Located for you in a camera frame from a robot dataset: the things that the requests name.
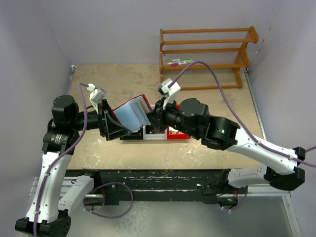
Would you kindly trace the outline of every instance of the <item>marker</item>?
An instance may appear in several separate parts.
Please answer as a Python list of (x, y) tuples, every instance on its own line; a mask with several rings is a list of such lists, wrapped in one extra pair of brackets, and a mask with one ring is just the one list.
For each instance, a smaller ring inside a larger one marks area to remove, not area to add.
[(183, 60), (185, 60), (185, 59), (171, 59), (171, 60), (165, 60), (165, 62), (169, 62), (169, 61), (178, 62), (178, 61), (183, 61)]
[(176, 63), (192, 63), (192, 62), (193, 62), (193, 59), (186, 59), (186, 60), (178, 61)]
[(172, 63), (171, 66), (185, 65), (185, 64), (188, 64), (188, 63), (192, 63), (192, 62), (193, 62), (193, 60), (190, 59), (190, 60), (185, 60), (184, 62)]

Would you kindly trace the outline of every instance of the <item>white wall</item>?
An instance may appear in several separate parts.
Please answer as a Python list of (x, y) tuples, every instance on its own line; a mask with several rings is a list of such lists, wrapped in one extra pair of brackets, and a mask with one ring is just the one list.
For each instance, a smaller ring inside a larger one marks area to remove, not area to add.
[(36, 0), (0, 1), (0, 230), (13, 237), (41, 166), (53, 99), (71, 65)]
[[(158, 63), (159, 30), (255, 26), (260, 42), (284, 0), (39, 0), (73, 64)], [(249, 58), (259, 43), (249, 45)], [(221, 58), (233, 58), (221, 54)]]
[[(316, 2), (286, 0), (250, 67), (250, 80), (267, 139), (294, 148), (316, 145)], [(316, 163), (316, 152), (306, 161)], [(316, 236), (316, 170), (292, 193), (305, 237)]]

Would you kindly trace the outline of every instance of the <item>wooden table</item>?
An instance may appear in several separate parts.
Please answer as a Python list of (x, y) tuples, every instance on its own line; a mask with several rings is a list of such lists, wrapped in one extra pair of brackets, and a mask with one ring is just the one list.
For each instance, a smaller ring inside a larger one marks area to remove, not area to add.
[[(244, 74), (240, 74), (244, 87), (226, 89), (225, 94), (250, 131), (262, 137), (248, 84)], [(235, 80), (234, 73), (229, 70), (218, 72), (218, 78), (223, 84)], [(159, 65), (78, 65), (70, 94), (82, 110), (77, 89), (79, 82), (93, 83), (104, 88), (112, 108), (139, 94), (145, 94), (152, 104), (161, 98), (157, 91), (160, 84)], [(213, 85), (214, 79), (206, 70), (192, 70), (185, 73), (179, 83), (182, 86)], [(88, 106), (89, 91), (84, 89), (84, 95)], [(181, 91), (177, 102), (192, 97), (207, 104), (211, 114), (236, 121), (219, 90)], [(92, 130), (87, 131), (77, 145), (68, 169), (216, 169), (245, 168), (257, 164), (239, 154), (208, 149), (194, 139), (188, 142), (127, 142), (119, 139), (108, 142), (99, 135), (98, 130)]]

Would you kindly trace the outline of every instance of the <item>wooden shelf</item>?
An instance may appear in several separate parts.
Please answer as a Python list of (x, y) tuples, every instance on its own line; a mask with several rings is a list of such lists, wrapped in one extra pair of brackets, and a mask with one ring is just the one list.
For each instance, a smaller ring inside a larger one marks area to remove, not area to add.
[[(164, 41), (164, 34), (185, 34), (185, 33), (214, 33), (214, 32), (247, 32), (243, 39), (204, 39), (204, 40), (172, 40)], [(250, 62), (247, 56), (248, 43), (257, 43), (258, 34), (253, 26), (249, 28), (227, 28), (227, 29), (193, 29), (193, 30), (163, 30), (160, 29), (160, 81), (163, 81), (163, 71), (182, 70), (185, 66), (165, 66), (163, 64), (164, 54), (181, 54), (181, 53), (218, 53), (218, 52), (238, 52), (233, 64), (213, 64), (212, 68), (231, 68), (236, 79), (235, 85), (225, 85), (223, 88), (242, 88), (240, 78), (240, 68), (249, 67)], [(206, 48), (206, 49), (178, 49), (164, 50), (164, 45), (184, 45), (184, 44), (214, 44), (214, 43), (242, 43), (240, 48)], [(193, 65), (190, 69), (205, 69), (204, 65)], [(201, 90), (201, 89), (217, 89), (217, 86), (196, 86), (182, 87), (182, 90)]]
[[(210, 65), (211, 68), (243, 68), (246, 67), (245, 64), (213, 64)], [(186, 66), (164, 66), (163, 70), (164, 71), (175, 71), (175, 70), (182, 70), (184, 69)], [(204, 65), (193, 65), (190, 67), (190, 69), (205, 69), (206, 66)]]

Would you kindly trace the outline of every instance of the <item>black bracket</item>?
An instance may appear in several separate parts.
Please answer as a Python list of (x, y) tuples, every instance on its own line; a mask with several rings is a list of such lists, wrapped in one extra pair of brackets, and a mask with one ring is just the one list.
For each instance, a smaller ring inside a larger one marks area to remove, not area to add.
[(112, 114), (112, 109), (106, 99), (103, 99), (101, 104), (99, 104), (98, 126), (100, 135), (105, 137), (107, 141), (132, 133), (132, 131), (115, 120), (115, 115)]
[(295, 167), (293, 174), (280, 175), (267, 167), (267, 173), (263, 177), (276, 189), (293, 191), (305, 182), (305, 170)]
[[(37, 224), (39, 237), (65, 237), (68, 234), (71, 224), (71, 218), (68, 216), (68, 210), (59, 211), (56, 221), (47, 223), (43, 221)], [(33, 222), (29, 218), (21, 218), (15, 223), (15, 230), (27, 235), (34, 235)]]
[(305, 149), (304, 148), (301, 148), (301, 147), (296, 147), (296, 148), (293, 148), (293, 150), (295, 151), (295, 154), (297, 155), (297, 159), (300, 159), (300, 160), (305, 160)]

